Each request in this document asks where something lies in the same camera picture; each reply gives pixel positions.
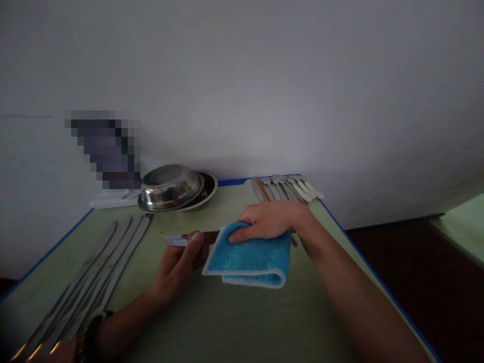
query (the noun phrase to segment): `hand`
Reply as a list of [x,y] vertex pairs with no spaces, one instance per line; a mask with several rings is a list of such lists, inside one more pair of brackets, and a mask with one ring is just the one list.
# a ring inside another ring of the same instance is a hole
[[277,237],[287,230],[296,229],[299,219],[307,211],[306,207],[296,201],[249,205],[238,221],[250,223],[251,226],[236,230],[228,240],[231,243],[239,243],[251,238]]
[[192,271],[205,264],[209,245],[200,232],[189,235],[186,247],[167,246],[147,293],[164,306],[170,304],[187,286]]

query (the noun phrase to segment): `cleaning cloth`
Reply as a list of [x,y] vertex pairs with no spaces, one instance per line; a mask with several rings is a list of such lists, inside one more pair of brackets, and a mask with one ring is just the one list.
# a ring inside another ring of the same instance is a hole
[[235,285],[281,288],[289,269],[291,232],[238,244],[228,241],[234,231],[248,226],[248,223],[233,222],[220,229],[202,274],[220,275],[223,282]]

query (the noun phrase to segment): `dark wooden floor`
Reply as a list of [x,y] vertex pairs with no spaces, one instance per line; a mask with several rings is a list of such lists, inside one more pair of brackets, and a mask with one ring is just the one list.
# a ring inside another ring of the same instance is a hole
[[484,361],[484,270],[425,220],[346,231],[444,362]]
[[16,280],[0,278],[0,299],[16,283]]

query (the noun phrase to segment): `chopsticks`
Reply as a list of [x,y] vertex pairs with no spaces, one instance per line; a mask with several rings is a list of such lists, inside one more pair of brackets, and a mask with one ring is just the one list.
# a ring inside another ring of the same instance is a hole
[[[269,197],[269,195],[267,194],[266,190],[262,186],[261,181],[256,176],[254,178],[255,178],[255,180],[257,182],[257,185],[259,186],[259,189],[261,190],[261,193],[262,193],[262,196],[264,197],[264,200],[266,202],[270,202],[271,201],[271,198]],[[291,242],[292,242],[293,245],[297,246],[297,241],[296,241],[296,239],[292,235],[291,235]]]

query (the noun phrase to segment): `metal bowl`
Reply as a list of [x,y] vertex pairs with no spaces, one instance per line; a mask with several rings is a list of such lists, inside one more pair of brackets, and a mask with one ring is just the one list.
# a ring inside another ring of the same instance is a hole
[[138,204],[153,212],[175,210],[195,199],[204,184],[204,179],[186,166],[161,166],[143,177]]
[[176,209],[175,212],[186,212],[190,210],[197,210],[201,208],[205,203],[207,203],[217,191],[218,180],[216,177],[214,177],[210,173],[207,173],[206,171],[195,170],[195,172],[197,174],[200,174],[205,180],[205,185],[203,186],[203,190],[190,203],[188,203],[184,207]]

